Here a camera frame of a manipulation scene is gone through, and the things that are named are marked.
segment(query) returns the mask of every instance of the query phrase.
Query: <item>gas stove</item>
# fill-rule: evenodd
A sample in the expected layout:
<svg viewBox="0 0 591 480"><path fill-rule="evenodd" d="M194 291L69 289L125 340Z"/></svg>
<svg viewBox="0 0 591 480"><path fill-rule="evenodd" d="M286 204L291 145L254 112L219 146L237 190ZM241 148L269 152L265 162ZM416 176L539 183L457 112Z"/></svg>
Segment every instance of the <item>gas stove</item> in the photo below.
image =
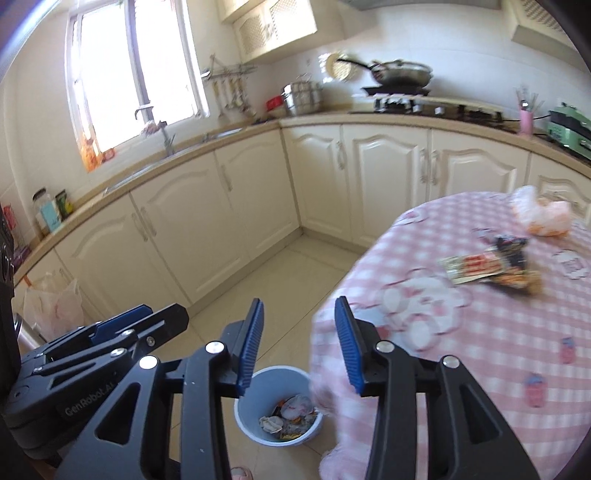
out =
<svg viewBox="0 0 591 480"><path fill-rule="evenodd" d="M505 124L502 107L466 99L379 93L373 96L353 95L350 113L429 116L514 132Z"/></svg>

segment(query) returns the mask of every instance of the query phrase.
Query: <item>trash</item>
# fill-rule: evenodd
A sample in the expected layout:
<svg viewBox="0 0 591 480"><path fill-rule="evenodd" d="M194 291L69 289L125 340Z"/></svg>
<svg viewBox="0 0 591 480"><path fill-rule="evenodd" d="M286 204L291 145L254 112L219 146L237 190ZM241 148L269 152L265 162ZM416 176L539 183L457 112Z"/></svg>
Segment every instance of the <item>trash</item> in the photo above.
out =
<svg viewBox="0 0 591 480"><path fill-rule="evenodd" d="M259 419L261 428L267 433L279 433L283 428L283 419L281 417L262 417Z"/></svg>
<svg viewBox="0 0 591 480"><path fill-rule="evenodd" d="M280 440L295 440L305 434L316 421L317 411L305 395L281 400L270 417L261 417L261 428Z"/></svg>

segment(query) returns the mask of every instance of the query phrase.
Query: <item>range hood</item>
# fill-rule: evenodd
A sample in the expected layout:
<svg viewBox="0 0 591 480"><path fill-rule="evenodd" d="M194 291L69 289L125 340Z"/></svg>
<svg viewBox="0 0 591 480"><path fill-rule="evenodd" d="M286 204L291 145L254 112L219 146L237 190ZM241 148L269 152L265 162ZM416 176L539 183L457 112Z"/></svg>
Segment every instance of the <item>range hood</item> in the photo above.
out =
<svg viewBox="0 0 591 480"><path fill-rule="evenodd" d="M357 10L370 10L371 8L391 7L393 5L412 4L458 4L471 5L473 7L501 9L501 0L341 0Z"/></svg>

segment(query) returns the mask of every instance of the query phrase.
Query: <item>pot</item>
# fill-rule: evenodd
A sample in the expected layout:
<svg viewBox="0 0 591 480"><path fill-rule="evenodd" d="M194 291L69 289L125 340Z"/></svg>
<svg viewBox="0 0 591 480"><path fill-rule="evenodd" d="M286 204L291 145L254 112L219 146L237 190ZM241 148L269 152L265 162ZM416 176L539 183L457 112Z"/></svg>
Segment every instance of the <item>pot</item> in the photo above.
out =
<svg viewBox="0 0 591 480"><path fill-rule="evenodd" d="M322 86L311 82L309 73L286 85L281 96L291 116L315 113L322 107Z"/></svg>
<svg viewBox="0 0 591 480"><path fill-rule="evenodd" d="M413 61L395 60L386 63L375 61L371 64L350 59L338 59L344 63L352 63L369 70L376 82L385 87L395 85L412 85L426 87L433 78L433 69L422 63Z"/></svg>

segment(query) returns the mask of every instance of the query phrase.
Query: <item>slipper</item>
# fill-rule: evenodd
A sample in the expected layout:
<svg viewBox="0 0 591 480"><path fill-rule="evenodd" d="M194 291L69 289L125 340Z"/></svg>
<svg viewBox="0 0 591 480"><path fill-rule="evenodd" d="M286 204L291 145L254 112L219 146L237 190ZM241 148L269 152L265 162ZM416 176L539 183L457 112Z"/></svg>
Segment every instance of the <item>slipper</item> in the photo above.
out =
<svg viewBox="0 0 591 480"><path fill-rule="evenodd" d="M231 470L232 473L232 480L253 480L252 479L252 472L244 467L244 466L237 466Z"/></svg>

